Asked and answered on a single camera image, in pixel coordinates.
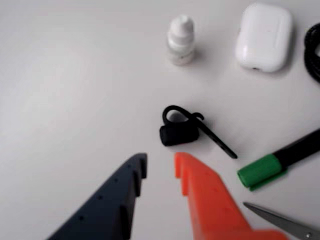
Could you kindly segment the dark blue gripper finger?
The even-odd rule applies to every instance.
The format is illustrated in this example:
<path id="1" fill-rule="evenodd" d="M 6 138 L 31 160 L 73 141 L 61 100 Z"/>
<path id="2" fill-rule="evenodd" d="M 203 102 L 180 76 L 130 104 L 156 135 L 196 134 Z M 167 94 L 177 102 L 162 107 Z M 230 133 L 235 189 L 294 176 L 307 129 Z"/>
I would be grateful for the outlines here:
<path id="1" fill-rule="evenodd" d="M 49 239 L 129 240 L 147 166 L 146 153 L 131 156 Z"/>

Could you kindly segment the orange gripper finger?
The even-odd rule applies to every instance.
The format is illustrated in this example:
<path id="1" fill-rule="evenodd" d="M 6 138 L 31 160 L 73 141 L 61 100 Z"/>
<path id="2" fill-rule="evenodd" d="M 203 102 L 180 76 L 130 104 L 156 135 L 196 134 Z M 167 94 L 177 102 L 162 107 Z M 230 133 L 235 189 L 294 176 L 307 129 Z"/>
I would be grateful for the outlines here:
<path id="1" fill-rule="evenodd" d="M 195 240 L 285 240 L 285 234 L 253 230 L 220 175 L 186 152 L 174 155 L 175 176 L 188 206 Z"/>

